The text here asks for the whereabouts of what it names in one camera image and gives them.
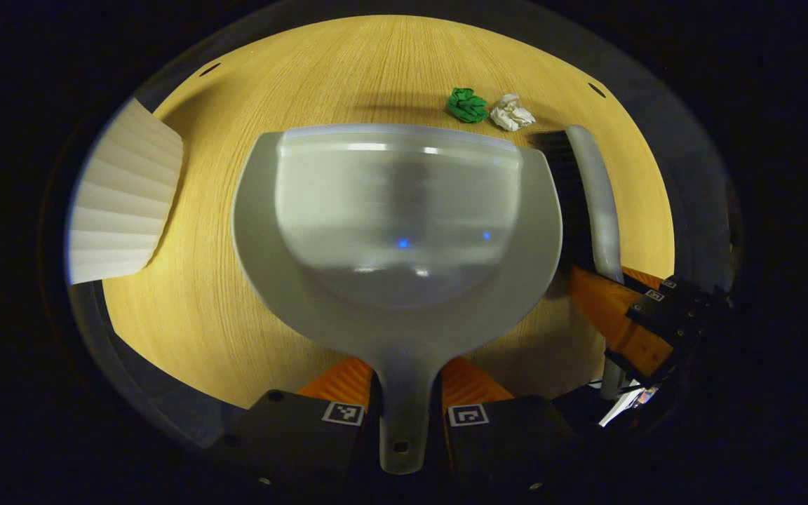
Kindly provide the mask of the white paper sheet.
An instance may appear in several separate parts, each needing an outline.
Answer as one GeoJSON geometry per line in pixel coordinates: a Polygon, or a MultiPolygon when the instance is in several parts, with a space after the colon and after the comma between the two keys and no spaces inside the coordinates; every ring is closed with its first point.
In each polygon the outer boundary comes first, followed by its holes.
{"type": "Polygon", "coordinates": [[[635,412],[639,410],[642,406],[645,406],[649,400],[655,396],[658,392],[659,387],[651,386],[651,387],[641,387],[640,384],[636,384],[632,382],[628,389],[620,394],[620,396],[615,400],[612,409],[606,413],[598,422],[600,428],[606,427],[608,424],[615,421],[620,415],[625,412],[635,412]]]}

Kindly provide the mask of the white paper ball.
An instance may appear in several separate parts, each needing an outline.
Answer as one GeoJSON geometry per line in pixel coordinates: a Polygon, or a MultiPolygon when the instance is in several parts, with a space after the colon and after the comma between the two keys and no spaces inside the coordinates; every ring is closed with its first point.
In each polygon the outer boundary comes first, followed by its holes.
{"type": "Polygon", "coordinates": [[[537,122],[516,93],[507,93],[497,100],[491,106],[490,119],[497,127],[509,132],[519,131],[537,122]]]}

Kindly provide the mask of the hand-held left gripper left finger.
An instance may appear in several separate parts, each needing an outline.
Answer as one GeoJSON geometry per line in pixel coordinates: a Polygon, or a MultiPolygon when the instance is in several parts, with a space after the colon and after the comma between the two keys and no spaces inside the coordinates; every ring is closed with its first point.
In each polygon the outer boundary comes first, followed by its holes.
{"type": "Polygon", "coordinates": [[[211,445],[216,461],[279,492],[337,492],[368,421],[373,370],[346,358],[298,392],[267,391],[211,445]]]}

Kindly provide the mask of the white plastic dustpan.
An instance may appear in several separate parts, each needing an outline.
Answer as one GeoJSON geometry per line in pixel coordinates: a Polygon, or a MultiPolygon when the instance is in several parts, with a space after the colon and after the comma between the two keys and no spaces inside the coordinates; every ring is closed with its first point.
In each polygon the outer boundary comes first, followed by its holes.
{"type": "Polygon", "coordinates": [[[536,148],[452,129],[261,134],[235,189],[238,267],[299,335],[378,376],[379,464],[423,467],[433,383],[544,297],[563,220],[536,148]]]}

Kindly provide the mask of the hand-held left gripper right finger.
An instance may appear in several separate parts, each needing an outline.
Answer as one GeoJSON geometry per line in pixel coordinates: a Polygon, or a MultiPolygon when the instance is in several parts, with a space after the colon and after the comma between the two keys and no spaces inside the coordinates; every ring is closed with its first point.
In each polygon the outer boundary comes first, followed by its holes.
{"type": "Polygon", "coordinates": [[[514,396],[459,357],[440,371],[453,483],[465,495],[532,495],[553,489],[581,441],[551,400],[514,396]]]}

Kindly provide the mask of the green paper ball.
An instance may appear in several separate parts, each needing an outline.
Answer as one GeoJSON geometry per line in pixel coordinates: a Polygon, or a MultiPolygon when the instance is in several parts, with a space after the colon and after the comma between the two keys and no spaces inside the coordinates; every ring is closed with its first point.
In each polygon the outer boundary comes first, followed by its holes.
{"type": "Polygon", "coordinates": [[[481,123],[490,115],[487,100],[475,94],[472,88],[453,88],[446,109],[462,123],[481,123]]]}

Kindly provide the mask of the white ribbed garbage bin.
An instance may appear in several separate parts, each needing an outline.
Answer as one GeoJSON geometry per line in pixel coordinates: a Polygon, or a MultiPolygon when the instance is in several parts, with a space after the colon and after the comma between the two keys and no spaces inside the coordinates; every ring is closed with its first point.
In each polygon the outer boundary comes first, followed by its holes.
{"type": "Polygon", "coordinates": [[[67,280],[125,277],[153,258],[169,220],[184,157],[182,137],[126,100],[84,160],[67,215],[67,280]]]}

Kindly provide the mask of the small grey broom black bristles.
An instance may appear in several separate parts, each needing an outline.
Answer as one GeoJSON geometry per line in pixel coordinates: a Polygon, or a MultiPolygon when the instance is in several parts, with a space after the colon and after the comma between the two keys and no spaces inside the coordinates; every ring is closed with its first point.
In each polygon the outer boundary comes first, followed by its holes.
{"type": "Polygon", "coordinates": [[[618,210],[602,148],[590,129],[575,124],[529,134],[528,141],[545,157],[557,188],[565,269],[561,283],[574,310],[602,335],[586,314],[595,304],[577,290],[581,275],[624,284],[618,210]]]}

